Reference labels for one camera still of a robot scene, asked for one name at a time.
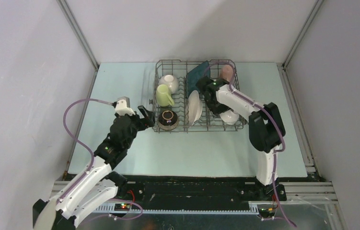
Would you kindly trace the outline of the teal square plate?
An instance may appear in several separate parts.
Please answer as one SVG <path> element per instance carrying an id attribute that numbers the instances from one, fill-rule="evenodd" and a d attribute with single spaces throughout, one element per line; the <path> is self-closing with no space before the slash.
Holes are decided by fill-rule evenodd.
<path id="1" fill-rule="evenodd" d="M 189 96 L 193 91 L 199 92 L 196 84 L 202 77 L 210 77 L 210 64 L 208 61 L 204 61 L 191 71 L 187 73 L 186 84 L 187 84 L 187 95 Z"/>

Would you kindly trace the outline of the brown glazed bowl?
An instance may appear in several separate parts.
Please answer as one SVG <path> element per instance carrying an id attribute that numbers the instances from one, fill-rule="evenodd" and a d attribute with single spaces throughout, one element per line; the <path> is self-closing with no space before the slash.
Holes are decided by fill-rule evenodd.
<path id="1" fill-rule="evenodd" d="M 158 126 L 165 131 L 177 128 L 178 122 L 178 115 L 172 110 L 165 110 L 158 116 Z"/>

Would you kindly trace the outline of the yellow-green mug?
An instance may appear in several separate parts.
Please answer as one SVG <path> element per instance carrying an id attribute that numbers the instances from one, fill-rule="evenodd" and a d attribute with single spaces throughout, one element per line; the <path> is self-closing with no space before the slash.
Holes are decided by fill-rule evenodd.
<path id="1" fill-rule="evenodd" d="M 156 102 L 161 107 L 173 106 L 174 101 L 171 97 L 170 88 L 167 85 L 158 85 L 155 93 Z"/>

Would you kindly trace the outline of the pink mug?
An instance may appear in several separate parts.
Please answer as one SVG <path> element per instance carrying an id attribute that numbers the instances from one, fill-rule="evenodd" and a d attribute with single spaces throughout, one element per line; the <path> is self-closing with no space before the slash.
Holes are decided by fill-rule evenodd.
<path id="1" fill-rule="evenodd" d="M 232 65 L 224 65 L 220 70 L 219 78 L 226 80 L 227 82 L 229 82 L 229 84 L 233 84 L 233 81 L 234 81 L 233 66 Z"/>

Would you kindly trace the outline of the white scalloped plate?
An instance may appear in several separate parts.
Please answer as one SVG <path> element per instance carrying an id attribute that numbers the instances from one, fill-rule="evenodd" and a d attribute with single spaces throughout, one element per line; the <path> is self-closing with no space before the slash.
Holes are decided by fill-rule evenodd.
<path id="1" fill-rule="evenodd" d="M 202 115 L 202 101 L 197 90 L 191 92 L 188 98 L 188 125 L 193 126 Z"/>

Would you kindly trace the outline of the small white bowl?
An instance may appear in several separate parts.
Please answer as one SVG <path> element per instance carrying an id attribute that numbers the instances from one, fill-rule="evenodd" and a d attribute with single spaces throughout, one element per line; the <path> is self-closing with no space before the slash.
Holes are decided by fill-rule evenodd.
<path id="1" fill-rule="evenodd" d="M 232 109 L 220 113 L 221 120 L 228 125 L 234 125 L 239 120 L 239 117 L 240 115 L 235 113 Z"/>

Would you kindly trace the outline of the white ribbed bowl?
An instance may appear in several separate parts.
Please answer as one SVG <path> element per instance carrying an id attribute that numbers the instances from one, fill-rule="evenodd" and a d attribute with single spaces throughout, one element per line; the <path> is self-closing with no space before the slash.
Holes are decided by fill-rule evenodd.
<path id="1" fill-rule="evenodd" d="M 159 80 L 159 85 L 164 84 L 169 87 L 171 94 L 175 94 L 179 90 L 178 78 L 173 75 L 164 75 Z"/>

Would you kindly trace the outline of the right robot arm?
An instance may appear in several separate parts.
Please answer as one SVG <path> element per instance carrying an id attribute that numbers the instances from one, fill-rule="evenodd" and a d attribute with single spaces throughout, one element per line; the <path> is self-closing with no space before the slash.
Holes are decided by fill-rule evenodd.
<path id="1" fill-rule="evenodd" d="M 196 87 L 213 114 L 232 111 L 248 122 L 250 143 L 261 152 L 256 173 L 260 184 L 255 187 L 255 194 L 261 200 L 270 199 L 275 193 L 272 183 L 277 179 L 277 154 L 286 148 L 286 130 L 278 106 L 258 103 L 224 79 L 212 80 L 204 76 Z"/>

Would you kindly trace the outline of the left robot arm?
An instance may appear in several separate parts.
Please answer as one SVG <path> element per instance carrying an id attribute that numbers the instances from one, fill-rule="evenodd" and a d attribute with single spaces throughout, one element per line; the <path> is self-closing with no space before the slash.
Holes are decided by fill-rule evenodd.
<path id="1" fill-rule="evenodd" d="M 116 113 L 109 133 L 93 154 L 86 168 L 48 201 L 33 205 L 35 230 L 75 230 L 110 199 L 127 196 L 127 179 L 114 171 L 126 157 L 137 133 L 155 124 L 155 113 L 138 106 L 143 117 L 126 105 L 115 105 Z"/>

